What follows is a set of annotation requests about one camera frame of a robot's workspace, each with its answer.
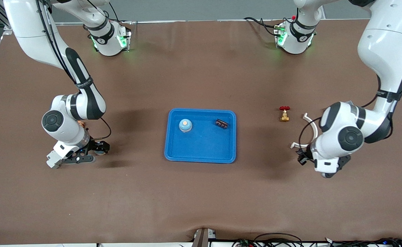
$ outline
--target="white robotic arm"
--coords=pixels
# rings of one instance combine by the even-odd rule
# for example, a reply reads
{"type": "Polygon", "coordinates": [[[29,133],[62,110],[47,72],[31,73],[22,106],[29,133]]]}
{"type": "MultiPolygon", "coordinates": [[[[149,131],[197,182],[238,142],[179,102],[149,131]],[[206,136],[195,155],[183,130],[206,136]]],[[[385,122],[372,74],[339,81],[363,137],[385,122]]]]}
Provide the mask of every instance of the white robotic arm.
{"type": "MultiPolygon", "coordinates": [[[[359,150],[364,142],[377,142],[389,135],[393,112],[402,97],[402,1],[354,1],[359,5],[366,4],[364,7],[371,12],[370,22],[359,41],[358,53],[362,62],[378,75],[379,89],[373,110],[342,102],[329,106],[320,120],[323,134],[306,151],[297,152],[301,164],[307,160],[312,161],[315,170],[321,172],[325,178],[331,178],[341,170],[350,160],[350,154],[359,150]]],[[[301,23],[298,26],[314,25],[315,28],[315,21],[320,16],[318,8],[333,0],[295,0],[295,3],[298,2],[304,2],[298,5],[299,8],[308,7],[300,9],[295,22],[285,22],[290,24],[289,29],[285,28],[286,38],[279,37],[279,40],[283,39],[281,44],[277,40],[279,46],[294,54],[303,52],[308,46],[307,42],[300,42],[300,38],[297,38],[306,35],[308,29],[302,28],[302,34],[291,34],[294,32],[294,25],[301,23]],[[316,16],[315,20],[303,18],[312,15],[316,16]]]]}
{"type": "Polygon", "coordinates": [[[114,56],[129,50],[131,30],[117,22],[110,22],[99,9],[110,0],[52,0],[57,9],[68,12],[84,23],[94,42],[94,47],[102,55],[114,56]]]}
{"type": "Polygon", "coordinates": [[[48,3],[44,0],[4,0],[5,11],[23,51],[31,58],[65,70],[79,92],[58,95],[41,124],[57,139],[47,156],[52,168],[62,163],[92,162],[88,151],[107,153],[106,142],[95,142],[78,120],[99,119],[106,111],[105,101],[93,83],[77,52],[60,37],[48,3]]]}

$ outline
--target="brown table surface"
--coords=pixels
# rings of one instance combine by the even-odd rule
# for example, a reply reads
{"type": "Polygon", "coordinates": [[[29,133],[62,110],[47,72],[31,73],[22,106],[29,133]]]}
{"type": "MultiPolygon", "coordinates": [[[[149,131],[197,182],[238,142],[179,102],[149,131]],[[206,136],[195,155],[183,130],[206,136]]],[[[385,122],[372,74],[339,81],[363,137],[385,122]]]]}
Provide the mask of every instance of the brown table surface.
{"type": "MultiPolygon", "coordinates": [[[[376,75],[356,46],[365,20],[323,21],[302,55],[275,48],[246,22],[132,26],[132,49],[93,50],[81,26],[59,30],[107,102],[111,151],[94,164],[50,169],[55,140],[41,117],[77,90],[62,70],[28,58],[14,36],[0,45],[0,244],[188,241],[284,232],[304,240],[402,238],[402,101],[394,135],[366,144],[332,179],[300,166],[290,143],[337,101],[367,103],[376,75]],[[289,105],[290,122],[279,122],[289,105]],[[172,108],[236,113],[233,164],[164,157],[172,108]]],[[[89,121],[104,136],[101,121],[89,121]]],[[[309,130],[306,140],[311,135],[309,130]]]]}

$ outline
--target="plastic tray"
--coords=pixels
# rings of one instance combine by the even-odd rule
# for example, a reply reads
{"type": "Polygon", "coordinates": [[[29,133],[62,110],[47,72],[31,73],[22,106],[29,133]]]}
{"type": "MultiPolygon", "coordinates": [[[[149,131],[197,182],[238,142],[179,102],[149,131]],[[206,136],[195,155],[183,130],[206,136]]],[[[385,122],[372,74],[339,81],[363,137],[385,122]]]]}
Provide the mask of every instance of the plastic tray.
{"type": "Polygon", "coordinates": [[[170,161],[229,164],[236,158],[236,114],[228,110],[175,108],[169,112],[165,156],[170,161]],[[182,119],[192,122],[192,130],[182,132],[182,119]],[[223,129],[216,119],[229,125],[223,129]]]}

